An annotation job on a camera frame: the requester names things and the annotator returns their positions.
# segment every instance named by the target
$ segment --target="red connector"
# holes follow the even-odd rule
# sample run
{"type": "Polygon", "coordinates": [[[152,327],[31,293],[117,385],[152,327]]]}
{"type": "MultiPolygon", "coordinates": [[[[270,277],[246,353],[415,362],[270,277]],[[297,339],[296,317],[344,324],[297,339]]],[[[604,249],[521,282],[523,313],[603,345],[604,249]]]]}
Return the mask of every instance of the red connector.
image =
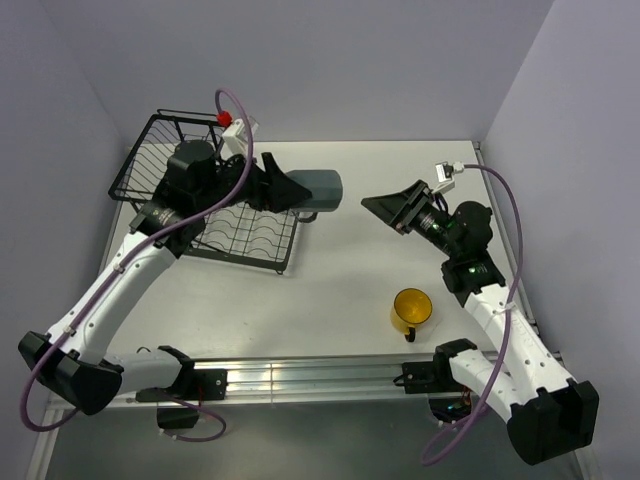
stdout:
{"type": "Polygon", "coordinates": [[[233,123],[233,118],[231,118],[231,114],[226,110],[216,115],[216,119],[218,120],[218,123],[220,124],[220,126],[224,128],[228,128],[229,125],[233,123]]]}

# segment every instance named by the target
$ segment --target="black wire basket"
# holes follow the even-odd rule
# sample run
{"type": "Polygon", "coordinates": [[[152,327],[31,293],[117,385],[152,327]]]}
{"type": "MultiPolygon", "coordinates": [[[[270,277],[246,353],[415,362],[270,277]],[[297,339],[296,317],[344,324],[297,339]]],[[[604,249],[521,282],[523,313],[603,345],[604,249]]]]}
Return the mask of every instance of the black wire basket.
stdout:
{"type": "MultiPolygon", "coordinates": [[[[202,139],[217,150],[223,130],[212,114],[158,110],[120,168],[109,196],[129,202],[137,212],[151,199],[176,145],[202,139]]],[[[266,268],[279,274],[286,270],[298,225],[292,212],[258,212],[242,203],[223,208],[205,220],[206,229],[192,242],[188,255],[266,268]]]]}

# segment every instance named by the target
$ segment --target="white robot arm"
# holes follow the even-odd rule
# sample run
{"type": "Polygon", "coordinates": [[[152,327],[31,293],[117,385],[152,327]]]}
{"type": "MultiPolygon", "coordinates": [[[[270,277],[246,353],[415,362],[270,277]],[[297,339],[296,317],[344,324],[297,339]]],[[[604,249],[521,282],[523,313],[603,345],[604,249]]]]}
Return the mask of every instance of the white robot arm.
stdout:
{"type": "Polygon", "coordinates": [[[204,231],[202,218],[185,219],[229,195],[231,204],[247,202],[273,213],[288,209],[328,212],[342,199],[342,184],[335,171],[298,170],[287,175],[270,153],[263,153],[262,160],[264,171],[255,162],[245,167],[242,153],[222,160],[204,140],[177,145],[152,199],[131,222],[131,232],[111,263],[46,334],[29,332],[20,342],[19,351],[37,371],[38,381],[87,415],[101,411],[116,395],[131,391],[159,388],[181,397],[192,386],[194,375],[194,361],[186,355],[168,346],[127,355],[113,355],[107,349],[149,286],[204,231]],[[237,182],[245,168],[247,182],[237,193],[229,193],[229,185],[237,182]],[[165,235],[171,226],[176,228],[165,235]],[[80,312],[83,316],[78,323],[80,312]]]}
{"type": "MultiPolygon", "coordinates": [[[[419,180],[402,192],[365,198],[362,205],[400,234],[417,231],[448,257],[442,264],[448,290],[501,352],[499,358],[504,355],[506,371],[498,371],[473,343],[454,340],[437,347],[431,378],[412,375],[411,381],[432,382],[449,391],[466,386],[480,395],[480,404],[486,396],[486,403],[507,423],[517,453],[536,464],[591,443],[599,398],[591,383],[578,383],[560,365],[520,309],[509,302],[513,290],[487,251],[493,237],[491,209],[463,202],[449,214],[442,193],[453,188],[453,174],[463,170],[462,164],[440,164],[436,188],[419,180]],[[510,335],[504,347],[508,311],[510,335]]],[[[464,420],[472,424],[480,411],[476,407],[464,420]]],[[[463,429],[468,430],[466,423],[463,429]]],[[[448,448],[425,464],[441,459],[448,448]]]]}

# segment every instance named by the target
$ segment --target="gray wall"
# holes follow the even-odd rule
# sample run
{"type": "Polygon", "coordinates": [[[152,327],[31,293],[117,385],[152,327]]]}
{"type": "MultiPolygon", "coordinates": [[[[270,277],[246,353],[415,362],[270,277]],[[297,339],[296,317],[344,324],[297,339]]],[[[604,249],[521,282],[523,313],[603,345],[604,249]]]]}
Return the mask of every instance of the gray wall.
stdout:
{"type": "MultiPolygon", "coordinates": [[[[114,203],[122,143],[35,0],[0,2],[0,471],[23,478],[36,434],[18,418],[28,369],[17,350],[95,276],[114,203]]],[[[34,389],[42,418],[45,391],[34,389]]]]}
{"type": "Polygon", "coordinates": [[[639,18],[637,0],[556,0],[483,149],[522,208],[542,333],[601,395],[594,445],[616,480],[640,468],[639,18]]]}
{"type": "Polygon", "coordinates": [[[263,140],[480,140],[552,0],[42,3],[128,142],[221,85],[263,140]]]}

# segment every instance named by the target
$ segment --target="yellow mug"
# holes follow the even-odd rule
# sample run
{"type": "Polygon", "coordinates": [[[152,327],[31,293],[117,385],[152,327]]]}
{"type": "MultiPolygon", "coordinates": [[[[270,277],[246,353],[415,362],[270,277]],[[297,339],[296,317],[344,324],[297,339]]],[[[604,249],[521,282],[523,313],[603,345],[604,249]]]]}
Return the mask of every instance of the yellow mug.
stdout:
{"type": "Polygon", "coordinates": [[[391,308],[391,324],[404,334],[407,342],[416,339],[416,328],[431,316],[433,306],[426,293],[407,288],[396,295],[391,308]]]}

